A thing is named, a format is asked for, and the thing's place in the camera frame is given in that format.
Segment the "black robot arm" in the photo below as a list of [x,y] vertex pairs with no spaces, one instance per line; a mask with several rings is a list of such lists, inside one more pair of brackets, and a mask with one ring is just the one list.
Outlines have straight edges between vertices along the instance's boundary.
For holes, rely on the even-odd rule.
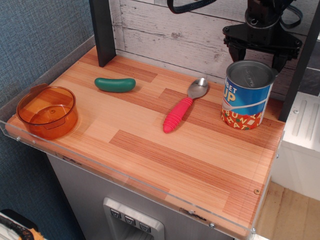
[[302,41],[285,31],[298,26],[302,12],[291,0],[249,0],[245,23],[223,28],[224,44],[234,62],[244,60],[246,50],[273,55],[271,67],[278,72],[297,59]]

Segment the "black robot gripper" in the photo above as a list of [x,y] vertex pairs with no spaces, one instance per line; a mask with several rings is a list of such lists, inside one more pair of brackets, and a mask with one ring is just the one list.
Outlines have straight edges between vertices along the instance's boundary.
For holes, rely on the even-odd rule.
[[245,59],[246,51],[273,54],[271,67],[278,73],[287,61],[299,55],[302,41],[282,27],[282,13],[274,10],[253,10],[245,12],[245,23],[226,26],[222,30],[234,62]]

